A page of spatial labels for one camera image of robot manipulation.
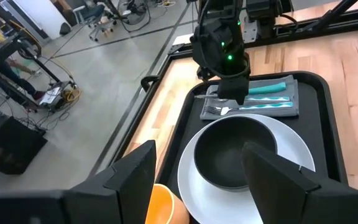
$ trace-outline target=fork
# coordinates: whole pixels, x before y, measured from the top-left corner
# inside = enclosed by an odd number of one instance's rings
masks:
[[[291,107],[293,107],[293,103],[286,102],[286,103],[270,103],[270,104],[264,104],[264,105],[254,105],[254,106],[242,106],[239,108],[229,108],[227,106],[222,107],[222,108],[217,107],[217,106],[205,106],[204,111],[209,112],[211,114],[223,116],[223,115],[226,115],[228,112],[232,112],[232,111],[291,108]]]

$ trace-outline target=gray napkin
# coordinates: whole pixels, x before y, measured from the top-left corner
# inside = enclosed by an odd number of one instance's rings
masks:
[[[228,112],[224,116],[230,116],[234,114],[244,114],[244,113],[253,113],[253,114],[261,114],[265,116],[273,116],[273,117],[286,117],[286,116],[297,116],[299,115],[299,99],[298,99],[298,81],[294,80],[292,75],[283,78],[269,79],[269,80],[256,80],[251,81],[249,83],[249,88],[257,88],[262,86],[274,85],[281,82],[285,82],[287,89],[284,91],[280,91],[277,93],[267,93],[262,95],[250,95],[250,96],[287,96],[290,97],[291,102],[293,102],[293,107],[290,108],[258,108],[251,110],[240,110],[240,111],[232,111]],[[211,92],[216,91],[218,89],[217,85],[211,85],[206,94],[209,95]],[[215,115],[210,112],[206,112],[204,110],[205,106],[215,106],[215,107],[229,107],[229,108],[238,108],[241,106],[254,106],[254,105],[262,105],[268,104],[266,102],[258,102],[258,101],[247,101],[245,100],[244,105],[238,105],[235,100],[227,100],[227,101],[218,101],[217,99],[207,98],[205,99],[203,110],[200,114],[200,119],[202,120],[216,120],[222,118],[224,116]]]

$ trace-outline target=black bowl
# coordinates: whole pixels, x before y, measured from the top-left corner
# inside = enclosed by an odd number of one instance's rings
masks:
[[[198,172],[209,183],[222,189],[247,187],[241,160],[246,142],[277,153],[272,132],[255,119],[236,116],[212,124],[196,143],[194,158]]]

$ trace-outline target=office chair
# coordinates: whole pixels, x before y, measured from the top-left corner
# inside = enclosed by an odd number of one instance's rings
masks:
[[[107,22],[100,22],[100,19],[105,15],[104,5],[95,5],[84,2],[84,4],[73,10],[75,19],[78,24],[83,26],[88,26],[94,29],[89,34],[89,38],[95,42],[99,41],[97,36],[99,32],[104,32],[106,30],[113,29],[111,24],[116,25],[117,21],[115,19],[109,19]]]

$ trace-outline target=wooden table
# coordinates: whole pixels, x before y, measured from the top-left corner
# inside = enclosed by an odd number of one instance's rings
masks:
[[[301,21],[322,16],[337,2],[289,13]],[[352,9],[358,8],[358,2]],[[287,21],[278,18],[278,23]],[[252,75],[306,70],[329,84],[349,185],[358,189],[358,31],[246,50]],[[174,60],[125,154],[148,139],[157,143],[158,172],[187,93],[200,81],[191,58]]]

